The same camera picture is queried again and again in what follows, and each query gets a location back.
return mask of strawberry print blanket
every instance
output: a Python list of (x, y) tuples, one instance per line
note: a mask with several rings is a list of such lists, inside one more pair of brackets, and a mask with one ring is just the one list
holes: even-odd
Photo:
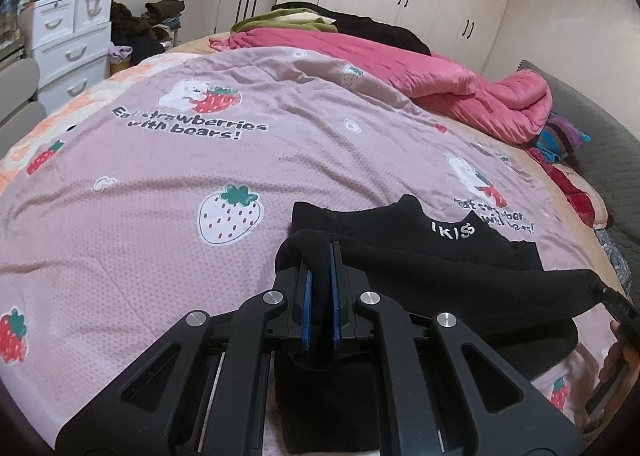
[[(590, 268), (543, 183), (500, 143), (345, 60), (251, 48), (142, 78), (40, 147), (0, 197), (2, 382), (53, 446), (180, 317), (271, 287), (296, 201), (355, 211), (403, 194), (434, 220), (473, 210), (536, 242), (547, 270)], [(611, 342), (590, 349), (590, 375)], [(270, 396), (265, 454), (279, 455)]]

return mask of pink blanket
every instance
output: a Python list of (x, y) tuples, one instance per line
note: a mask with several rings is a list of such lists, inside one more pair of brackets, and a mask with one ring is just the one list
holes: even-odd
[(211, 47), (219, 51), (261, 46), (292, 46), (345, 59), (416, 104), (507, 144), (524, 144), (538, 136), (551, 111), (546, 81), (530, 70), (490, 83), (442, 56), (429, 57), (339, 33), (259, 28), (211, 40)]

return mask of white chest of drawers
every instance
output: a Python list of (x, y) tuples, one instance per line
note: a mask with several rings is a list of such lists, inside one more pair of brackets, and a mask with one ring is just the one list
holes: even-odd
[(111, 0), (41, 0), (18, 16), (47, 115), (109, 76)]

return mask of white strawberry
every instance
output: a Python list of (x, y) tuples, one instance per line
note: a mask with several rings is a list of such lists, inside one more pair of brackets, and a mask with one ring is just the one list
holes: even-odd
[(258, 198), (247, 187), (235, 185), (207, 197), (200, 206), (202, 239), (211, 245), (228, 245), (247, 235), (262, 218)]
[(342, 79), (340, 84), (343, 88), (353, 91), (364, 81), (364, 71), (355, 66), (345, 66), (342, 70)]

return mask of human hand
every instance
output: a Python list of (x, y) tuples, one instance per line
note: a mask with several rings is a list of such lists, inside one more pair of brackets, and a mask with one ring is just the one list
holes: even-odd
[(604, 367), (600, 371), (598, 378), (601, 382), (607, 382), (613, 376), (620, 357), (624, 357), (626, 363), (629, 365), (629, 372), (616, 391), (616, 394), (613, 395), (604, 408), (603, 419), (605, 421), (610, 420), (618, 412), (640, 376), (640, 354), (635, 348), (626, 343), (625, 338), (622, 337), (619, 323), (612, 321), (610, 328), (618, 339), (618, 342), (613, 344), (609, 350), (609, 354), (604, 360)]

